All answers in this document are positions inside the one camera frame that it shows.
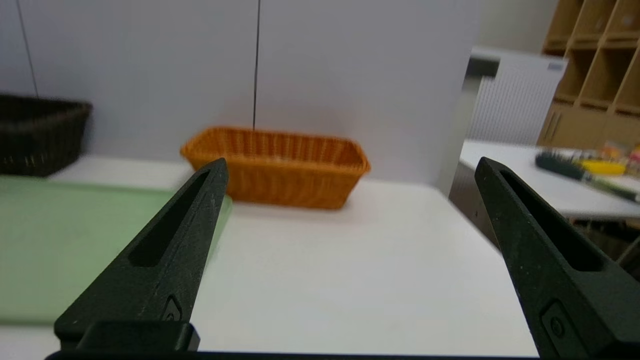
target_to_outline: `dark brown wicker basket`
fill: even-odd
[[[92,106],[0,94],[0,174],[48,176],[78,159]]]

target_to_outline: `door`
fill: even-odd
[[[563,108],[556,113],[545,137],[549,146],[571,149],[598,147],[607,119],[605,113],[578,108]]]
[[[569,105],[551,104],[549,112],[547,113],[547,118],[545,119],[545,123],[544,125],[542,125],[540,136],[538,137],[538,146],[551,146],[551,132],[557,125],[560,114],[566,113],[571,109],[572,107]]]
[[[626,146],[640,142],[640,119],[617,115],[607,117],[598,145],[603,146],[607,141]]]

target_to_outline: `basket rim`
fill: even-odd
[[[331,163],[318,163],[318,162],[309,162],[309,161],[271,161],[268,157],[256,157],[251,158],[248,156],[242,155],[229,155],[221,152],[202,152],[202,151],[194,151],[193,143],[198,140],[201,136],[207,133],[211,133],[214,131],[245,131],[245,132],[253,132],[253,133],[264,133],[271,135],[294,135],[294,136],[304,136],[307,138],[320,138],[326,140],[340,140],[349,142],[353,145],[358,157],[362,160],[361,165],[336,165]],[[269,130],[261,130],[261,129],[250,129],[246,127],[233,127],[233,126],[214,126],[205,129],[204,131],[198,133],[187,143],[185,143],[182,148],[180,148],[180,155],[182,155],[187,160],[198,160],[198,161],[213,161],[212,158],[225,158],[228,163],[234,164],[242,164],[242,165],[251,165],[251,166],[263,166],[263,167],[278,167],[278,168],[290,168],[296,170],[309,170],[316,172],[327,172],[334,174],[345,174],[345,175],[359,175],[362,176],[371,171],[371,164],[367,159],[366,154],[362,150],[360,144],[354,140],[349,138],[342,138],[338,136],[324,136],[324,135],[312,135],[305,133],[297,133],[291,131],[269,131]]]

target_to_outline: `white table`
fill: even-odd
[[[85,156],[55,181],[174,189],[182,163]],[[341,211],[234,204],[191,317],[200,350],[536,356],[498,252],[433,188],[363,180]],[[56,351],[0,327],[3,359]]]
[[[483,156],[505,164],[560,214],[572,218],[640,218],[640,205],[590,188],[578,181],[536,167],[540,147],[466,140],[460,164],[475,171]],[[616,182],[640,190],[640,183],[629,177]]]

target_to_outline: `white wall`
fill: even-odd
[[[435,184],[477,31],[468,0],[263,0],[256,126],[353,138]]]
[[[0,92],[35,95],[16,0],[0,0]]]
[[[258,0],[20,4],[40,96],[94,104],[90,152],[178,160],[207,126],[252,126]]]
[[[539,54],[558,0],[481,2],[477,45]]]

